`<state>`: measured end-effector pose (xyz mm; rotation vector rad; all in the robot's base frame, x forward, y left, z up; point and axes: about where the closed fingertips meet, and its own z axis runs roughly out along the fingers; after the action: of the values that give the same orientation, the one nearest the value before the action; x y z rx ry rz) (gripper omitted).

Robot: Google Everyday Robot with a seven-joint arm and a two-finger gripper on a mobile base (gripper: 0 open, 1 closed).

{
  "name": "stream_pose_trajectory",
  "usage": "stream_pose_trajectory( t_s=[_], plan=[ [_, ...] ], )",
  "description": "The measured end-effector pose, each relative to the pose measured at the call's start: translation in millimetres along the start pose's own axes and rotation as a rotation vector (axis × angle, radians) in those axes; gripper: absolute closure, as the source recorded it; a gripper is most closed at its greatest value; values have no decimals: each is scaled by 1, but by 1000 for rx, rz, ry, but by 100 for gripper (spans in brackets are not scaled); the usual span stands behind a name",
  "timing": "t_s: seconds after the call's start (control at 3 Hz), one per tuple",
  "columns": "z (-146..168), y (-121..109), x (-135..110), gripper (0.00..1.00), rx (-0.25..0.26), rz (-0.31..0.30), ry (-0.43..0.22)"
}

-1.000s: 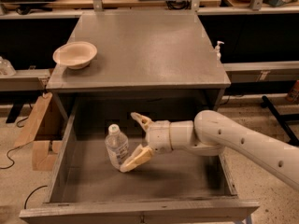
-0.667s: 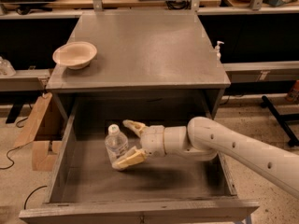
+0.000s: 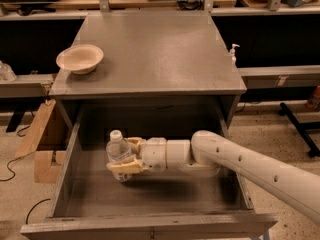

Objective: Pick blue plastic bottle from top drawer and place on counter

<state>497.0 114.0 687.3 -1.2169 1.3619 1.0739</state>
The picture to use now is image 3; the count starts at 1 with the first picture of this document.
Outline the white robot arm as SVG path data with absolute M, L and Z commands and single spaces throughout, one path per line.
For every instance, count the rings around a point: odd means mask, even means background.
M 125 138 L 110 133 L 106 168 L 125 182 L 144 171 L 178 168 L 200 177 L 224 166 L 255 183 L 311 220 L 320 222 L 320 176 L 244 148 L 216 133 L 201 130 L 189 140 Z

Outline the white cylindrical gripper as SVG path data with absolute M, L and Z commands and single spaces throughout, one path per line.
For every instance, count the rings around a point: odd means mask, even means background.
M 141 156 L 139 160 L 130 162 L 107 163 L 106 168 L 116 174 L 139 174 L 143 168 L 151 172 L 162 172 L 166 169 L 166 144 L 165 138 L 150 138 L 145 141 L 141 137 L 128 137 L 127 142 L 133 154 Z

